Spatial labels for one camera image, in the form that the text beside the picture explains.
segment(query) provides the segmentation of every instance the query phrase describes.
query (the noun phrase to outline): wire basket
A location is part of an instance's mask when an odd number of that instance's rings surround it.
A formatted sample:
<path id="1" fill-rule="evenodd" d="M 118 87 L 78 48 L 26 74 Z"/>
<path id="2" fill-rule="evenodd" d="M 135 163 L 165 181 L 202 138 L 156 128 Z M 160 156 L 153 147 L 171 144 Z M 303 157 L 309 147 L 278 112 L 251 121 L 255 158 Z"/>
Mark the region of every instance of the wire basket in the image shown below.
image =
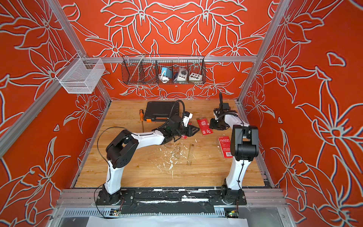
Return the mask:
<path id="1" fill-rule="evenodd" d="M 91 94 L 105 71 L 105 66 L 101 59 L 96 64 L 87 65 L 79 58 L 75 61 L 59 82 L 69 94 Z"/>
<path id="2" fill-rule="evenodd" d="M 122 81 L 126 84 L 204 84 L 207 78 L 204 56 L 150 54 L 122 58 Z M 163 67 L 171 71 L 168 80 L 160 79 Z M 176 79 L 181 68 L 187 71 L 186 81 Z M 192 73 L 201 75 L 201 79 L 189 80 Z"/>

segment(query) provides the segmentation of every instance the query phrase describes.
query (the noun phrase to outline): red package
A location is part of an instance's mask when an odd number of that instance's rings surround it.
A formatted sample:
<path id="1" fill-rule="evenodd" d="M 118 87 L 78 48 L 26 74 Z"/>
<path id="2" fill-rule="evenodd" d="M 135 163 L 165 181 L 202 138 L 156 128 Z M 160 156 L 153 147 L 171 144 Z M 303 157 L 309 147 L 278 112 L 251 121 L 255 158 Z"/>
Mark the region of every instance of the red package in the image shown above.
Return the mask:
<path id="1" fill-rule="evenodd" d="M 206 118 L 198 118 L 197 121 L 200 127 L 200 131 L 202 132 L 203 135 L 208 135 L 213 133 L 212 129 L 209 128 L 209 123 Z"/>
<path id="2" fill-rule="evenodd" d="M 231 154 L 231 141 L 228 136 L 218 137 L 219 145 L 221 146 L 224 158 L 233 158 Z"/>

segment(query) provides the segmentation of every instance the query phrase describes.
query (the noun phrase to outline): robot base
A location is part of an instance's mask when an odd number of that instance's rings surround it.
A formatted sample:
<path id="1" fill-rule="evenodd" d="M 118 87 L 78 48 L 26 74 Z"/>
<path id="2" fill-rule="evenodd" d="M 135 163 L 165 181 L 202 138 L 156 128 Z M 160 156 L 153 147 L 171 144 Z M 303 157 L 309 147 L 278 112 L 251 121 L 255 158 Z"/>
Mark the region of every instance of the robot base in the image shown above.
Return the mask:
<path id="1" fill-rule="evenodd" d="M 110 194 L 107 192 L 105 186 L 102 186 L 102 190 L 99 191 L 98 197 L 96 200 L 96 204 L 98 206 L 105 206 L 105 205 L 121 205 L 122 204 L 122 198 L 124 199 L 124 205 L 132 205 L 134 202 L 135 197 L 135 191 L 133 190 L 118 190 L 114 194 Z"/>
<path id="2" fill-rule="evenodd" d="M 225 180 L 221 190 L 209 190 L 208 197 L 210 205 L 236 205 L 237 201 L 238 205 L 247 205 L 245 193 L 227 188 Z"/>

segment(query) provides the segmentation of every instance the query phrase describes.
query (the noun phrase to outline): red wallpaper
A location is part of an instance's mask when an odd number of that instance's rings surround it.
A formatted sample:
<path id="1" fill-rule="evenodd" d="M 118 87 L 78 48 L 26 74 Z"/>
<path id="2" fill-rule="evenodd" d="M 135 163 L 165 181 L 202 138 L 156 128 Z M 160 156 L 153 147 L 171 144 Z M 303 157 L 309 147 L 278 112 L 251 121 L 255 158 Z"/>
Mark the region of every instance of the red wallpaper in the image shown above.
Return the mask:
<path id="1" fill-rule="evenodd" d="M 75 54 L 45 0 L 0 3 L 0 136 Z M 106 102 L 61 88 L 0 161 L 0 226 L 45 226 L 70 187 Z"/>
<path id="2" fill-rule="evenodd" d="M 298 226 L 363 225 L 363 4 L 292 1 L 244 99 Z"/>
<path id="3" fill-rule="evenodd" d="M 105 108 L 97 88 L 92 95 L 58 91 L 1 158 L 0 226 L 45 226 Z"/>
<path id="4" fill-rule="evenodd" d="M 170 53 L 204 56 L 256 55 L 278 1 L 60 0 L 89 56 Z M 252 63 L 208 67 L 207 83 L 125 85 L 120 64 L 109 64 L 104 85 L 114 99 L 236 98 Z"/>
<path id="5" fill-rule="evenodd" d="M 75 51 L 45 0 L 0 3 L 0 137 Z"/>

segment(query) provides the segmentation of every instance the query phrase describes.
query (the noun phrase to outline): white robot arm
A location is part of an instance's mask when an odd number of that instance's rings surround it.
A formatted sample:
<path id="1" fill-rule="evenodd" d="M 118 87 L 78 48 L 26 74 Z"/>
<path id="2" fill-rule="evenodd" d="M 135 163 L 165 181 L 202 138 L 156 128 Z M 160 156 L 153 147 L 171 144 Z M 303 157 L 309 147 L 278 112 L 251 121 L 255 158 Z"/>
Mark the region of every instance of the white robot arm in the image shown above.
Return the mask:
<path id="1" fill-rule="evenodd" d="M 258 129 L 250 126 L 230 109 L 228 103 L 223 103 L 222 93 L 219 94 L 219 108 L 214 109 L 214 119 L 211 128 L 225 130 L 232 128 L 231 154 L 233 162 L 225 180 L 225 187 L 230 190 L 242 189 L 242 180 L 247 167 L 258 155 Z"/>
<path id="2" fill-rule="evenodd" d="M 124 167 L 130 162 L 134 152 L 142 147 L 161 145 L 168 143 L 175 137 L 196 134 L 200 129 L 188 125 L 193 114 L 184 111 L 179 115 L 171 116 L 162 126 L 147 133 L 132 133 L 127 129 L 122 130 L 116 138 L 107 146 L 107 171 L 106 182 L 99 194 L 99 199 L 105 204 L 117 204 L 121 196 L 121 178 Z"/>

